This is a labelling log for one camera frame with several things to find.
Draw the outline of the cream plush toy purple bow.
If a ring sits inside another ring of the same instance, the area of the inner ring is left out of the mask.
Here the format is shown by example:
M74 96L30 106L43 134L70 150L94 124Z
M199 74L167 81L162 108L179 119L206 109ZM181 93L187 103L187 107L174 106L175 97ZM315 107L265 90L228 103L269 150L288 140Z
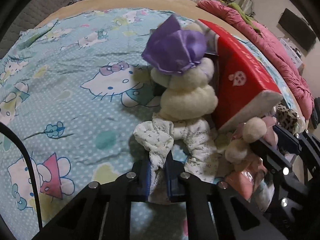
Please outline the cream plush toy purple bow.
M205 57L207 40L196 23L181 27L171 15L150 35L142 59L151 67L151 78L163 87L159 115L180 121L213 113L218 98L210 82L214 63Z

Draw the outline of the black wall television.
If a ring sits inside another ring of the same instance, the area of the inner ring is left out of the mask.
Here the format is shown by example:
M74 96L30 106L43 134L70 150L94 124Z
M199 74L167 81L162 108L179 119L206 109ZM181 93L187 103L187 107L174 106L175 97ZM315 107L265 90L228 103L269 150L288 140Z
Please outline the black wall television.
M290 34L304 50L310 51L316 43L317 36L309 27L308 23L291 10L287 8L284 10L278 24Z

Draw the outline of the green blanket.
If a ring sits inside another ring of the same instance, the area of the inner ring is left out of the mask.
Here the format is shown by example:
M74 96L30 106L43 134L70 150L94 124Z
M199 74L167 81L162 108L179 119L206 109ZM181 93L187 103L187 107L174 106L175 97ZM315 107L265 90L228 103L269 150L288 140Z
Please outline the green blanket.
M240 5L238 5L238 4L235 3L235 2L231 2L231 3L228 3L227 6L230 7L230 8L233 8L234 10L236 10L236 11L240 14L241 18L242 18L248 25L250 25L250 26L254 29L254 31L255 31L256 33L258 33L258 34L260 33L260 29L253 24L252 19L251 19L248 15L246 15L246 14L244 13L244 11L241 9Z

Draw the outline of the pink plush flower bear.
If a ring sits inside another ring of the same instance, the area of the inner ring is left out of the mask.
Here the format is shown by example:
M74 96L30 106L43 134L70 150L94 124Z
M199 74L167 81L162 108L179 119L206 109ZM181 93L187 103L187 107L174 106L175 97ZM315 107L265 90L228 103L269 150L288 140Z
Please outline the pink plush flower bear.
M249 119L238 126L225 150L225 159L233 167L225 181L245 200L254 200L261 212L265 212L272 201L274 183L262 158L251 150L250 143L264 139L277 149L278 136L273 131L276 123L274 116Z

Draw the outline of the red tissue pack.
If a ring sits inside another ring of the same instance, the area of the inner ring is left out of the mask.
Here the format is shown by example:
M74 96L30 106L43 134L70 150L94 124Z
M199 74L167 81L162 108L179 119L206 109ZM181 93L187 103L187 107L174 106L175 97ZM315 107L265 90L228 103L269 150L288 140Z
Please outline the red tissue pack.
M281 91L256 57L219 25L198 19L208 48L217 55L218 105L213 121L219 132L235 130L252 117L261 117L283 99Z

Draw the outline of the pink quilted comforter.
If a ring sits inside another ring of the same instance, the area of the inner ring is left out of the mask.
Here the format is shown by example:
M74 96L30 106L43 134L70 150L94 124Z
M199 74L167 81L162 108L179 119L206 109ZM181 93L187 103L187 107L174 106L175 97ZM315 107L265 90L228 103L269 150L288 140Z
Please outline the pink quilted comforter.
M266 27L252 19L253 24L260 29L260 33L256 33L236 10L225 3L216 0L201 0L197 6L233 26L266 56L288 85L304 118L309 120L314 108L314 98L306 80L299 74L281 42Z

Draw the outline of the gray quilted headboard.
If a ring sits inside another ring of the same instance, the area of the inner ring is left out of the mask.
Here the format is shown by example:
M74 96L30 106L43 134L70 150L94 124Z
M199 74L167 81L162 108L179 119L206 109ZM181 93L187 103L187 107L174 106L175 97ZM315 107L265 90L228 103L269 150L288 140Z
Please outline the gray quilted headboard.
M50 14L65 7L71 0L31 0L13 20L1 40L1 57L9 51L20 36L20 32L35 28Z

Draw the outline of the leopard print scrunchie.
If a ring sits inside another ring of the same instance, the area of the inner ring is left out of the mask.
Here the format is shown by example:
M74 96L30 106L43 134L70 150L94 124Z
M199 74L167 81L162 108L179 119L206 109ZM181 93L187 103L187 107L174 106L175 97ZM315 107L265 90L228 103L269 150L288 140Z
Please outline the leopard print scrunchie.
M292 134L304 131L304 120L297 112L292 109L288 109L282 103L276 105L276 119L281 127L287 129Z

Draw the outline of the white floral fabric scrunchie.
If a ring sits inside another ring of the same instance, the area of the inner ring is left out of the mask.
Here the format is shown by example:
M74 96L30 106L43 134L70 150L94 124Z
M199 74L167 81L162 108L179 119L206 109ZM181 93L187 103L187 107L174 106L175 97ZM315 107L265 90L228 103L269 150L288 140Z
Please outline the white floral fabric scrunchie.
M213 183L219 166L220 154L204 118L172 122L154 113L151 121L138 124L133 132L135 140L149 153L150 182L148 202L169 205L164 166L175 142L182 142L188 157L185 171L204 182Z

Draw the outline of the tan round mattress cover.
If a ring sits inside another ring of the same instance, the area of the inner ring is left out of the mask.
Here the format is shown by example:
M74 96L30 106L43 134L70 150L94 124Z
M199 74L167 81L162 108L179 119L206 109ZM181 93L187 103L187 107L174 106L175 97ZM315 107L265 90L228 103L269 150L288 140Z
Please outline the tan round mattress cover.
M151 29L171 15L182 27L207 20L245 42L238 30L190 0L84 0L21 33L1 69L9 68L12 56L22 57L29 88L21 109L150 115L159 111L160 98L141 54Z

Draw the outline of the Hello Kitty blue bedsheet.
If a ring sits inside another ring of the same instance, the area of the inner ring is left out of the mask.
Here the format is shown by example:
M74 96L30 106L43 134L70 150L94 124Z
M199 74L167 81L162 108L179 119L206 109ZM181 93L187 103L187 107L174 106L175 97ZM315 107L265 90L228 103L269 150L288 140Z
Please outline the Hello Kitty blue bedsheet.
M142 60L172 11L88 11L20 34L1 59L1 122L31 158L48 223L89 182L114 181L145 155L135 127L159 109Z

